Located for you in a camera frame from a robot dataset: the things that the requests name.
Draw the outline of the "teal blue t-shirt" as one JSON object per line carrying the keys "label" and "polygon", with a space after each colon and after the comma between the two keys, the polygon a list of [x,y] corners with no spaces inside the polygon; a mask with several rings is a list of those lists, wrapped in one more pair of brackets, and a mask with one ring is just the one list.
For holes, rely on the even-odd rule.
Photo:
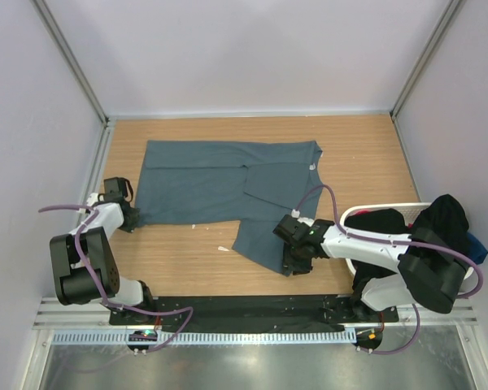
{"label": "teal blue t-shirt", "polygon": [[139,226],[237,221],[233,250],[281,275],[308,273],[284,261],[273,230],[297,209],[313,218],[321,194],[315,141],[148,141],[137,186]]}

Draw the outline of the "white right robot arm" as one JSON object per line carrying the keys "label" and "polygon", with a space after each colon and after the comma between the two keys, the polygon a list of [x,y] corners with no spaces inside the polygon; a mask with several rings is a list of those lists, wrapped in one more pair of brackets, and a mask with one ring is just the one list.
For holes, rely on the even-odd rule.
{"label": "white right robot arm", "polygon": [[389,235],[287,214],[273,233],[284,241],[284,264],[293,273],[311,270],[314,258],[349,258],[390,271],[389,276],[365,282],[359,296],[351,300],[352,315],[362,322],[406,304],[448,314],[470,268],[466,256],[423,228],[411,235]]}

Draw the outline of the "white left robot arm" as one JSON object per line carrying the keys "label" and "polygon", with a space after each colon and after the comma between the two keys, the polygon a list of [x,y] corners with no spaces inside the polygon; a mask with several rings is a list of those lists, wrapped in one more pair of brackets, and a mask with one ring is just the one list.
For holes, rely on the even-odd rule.
{"label": "white left robot arm", "polygon": [[85,216],[72,231],[51,238],[50,259],[56,297],[64,306],[98,302],[113,314],[150,323],[156,305],[147,285],[119,273],[109,239],[117,230],[132,233],[140,211],[131,206],[133,187],[123,177],[104,180],[102,193],[84,205],[47,206],[42,212],[74,210]]}

